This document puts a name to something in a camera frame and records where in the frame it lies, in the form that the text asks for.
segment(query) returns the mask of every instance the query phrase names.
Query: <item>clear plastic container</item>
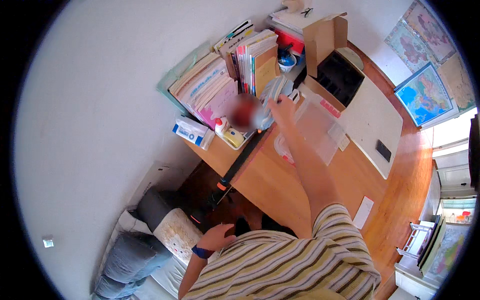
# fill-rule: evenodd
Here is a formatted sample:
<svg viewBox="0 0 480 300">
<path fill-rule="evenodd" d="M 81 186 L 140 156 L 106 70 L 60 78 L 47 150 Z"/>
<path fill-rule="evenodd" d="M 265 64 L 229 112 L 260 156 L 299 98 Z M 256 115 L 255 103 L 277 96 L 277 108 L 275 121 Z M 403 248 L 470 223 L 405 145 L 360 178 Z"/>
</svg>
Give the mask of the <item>clear plastic container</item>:
<svg viewBox="0 0 480 300">
<path fill-rule="evenodd" d="M 300 134 L 328 166 L 338 149 L 337 143 L 328 135 L 328 131 L 336 123 L 335 117 L 320 102 L 306 98 L 295 112 L 295 123 Z M 295 165 L 282 134 L 276 137 L 274 147 L 281 157 Z"/>
</svg>

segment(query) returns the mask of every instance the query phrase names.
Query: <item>desk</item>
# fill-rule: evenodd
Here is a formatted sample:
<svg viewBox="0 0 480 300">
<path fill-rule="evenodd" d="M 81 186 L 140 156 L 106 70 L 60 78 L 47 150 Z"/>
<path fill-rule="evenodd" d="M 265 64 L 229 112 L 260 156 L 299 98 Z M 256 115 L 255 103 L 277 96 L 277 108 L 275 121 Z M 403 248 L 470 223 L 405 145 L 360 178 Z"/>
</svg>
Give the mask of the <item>desk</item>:
<svg viewBox="0 0 480 300">
<path fill-rule="evenodd" d="M 295 168 L 274 148 L 278 134 L 275 125 L 269 129 L 231 184 L 279 224 L 290 227 L 298 237 L 311 237 L 307 195 Z M 241 152 L 231 149 L 217 136 L 208 151 L 189 142 L 186 144 L 221 176 Z M 344 152 L 338 150 L 328 169 L 337 184 L 341 201 L 352 216 L 364 196 L 374 201 L 383 198 L 386 181 L 354 143 L 350 143 Z M 373 206 L 372 210 L 375 209 L 378 210 L 378 205 Z"/>
</svg>

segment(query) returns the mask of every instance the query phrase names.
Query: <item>open cardboard box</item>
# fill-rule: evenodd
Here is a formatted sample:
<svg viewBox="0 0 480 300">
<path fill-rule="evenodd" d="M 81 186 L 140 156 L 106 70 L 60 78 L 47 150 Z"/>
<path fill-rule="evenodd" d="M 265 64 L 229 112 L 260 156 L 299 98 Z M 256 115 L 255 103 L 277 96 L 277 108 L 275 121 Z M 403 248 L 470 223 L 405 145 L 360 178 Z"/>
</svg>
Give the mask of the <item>open cardboard box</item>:
<svg viewBox="0 0 480 300">
<path fill-rule="evenodd" d="M 317 66 L 325 60 L 332 51 L 347 46 L 348 21 L 342 18 L 342 16 L 345 15 L 347 15 L 346 12 L 330 15 L 303 28 L 305 59 L 307 62 L 307 77 L 305 78 L 304 84 L 314 93 L 325 98 L 325 100 L 340 112 L 345 110 L 345 105 L 315 79 L 318 77 Z"/>
</svg>

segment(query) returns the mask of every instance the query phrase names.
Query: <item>mobile phone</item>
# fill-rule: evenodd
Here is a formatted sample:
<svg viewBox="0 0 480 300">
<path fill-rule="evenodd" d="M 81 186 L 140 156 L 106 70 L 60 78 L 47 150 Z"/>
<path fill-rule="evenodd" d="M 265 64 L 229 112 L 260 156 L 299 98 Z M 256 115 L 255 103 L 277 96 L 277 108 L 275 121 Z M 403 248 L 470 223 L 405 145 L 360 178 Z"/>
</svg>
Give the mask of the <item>mobile phone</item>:
<svg viewBox="0 0 480 300">
<path fill-rule="evenodd" d="M 382 141 L 377 140 L 377 146 L 375 147 L 375 149 L 386 159 L 386 161 L 390 162 L 392 152 L 388 150 L 388 148 L 382 143 Z"/>
</svg>

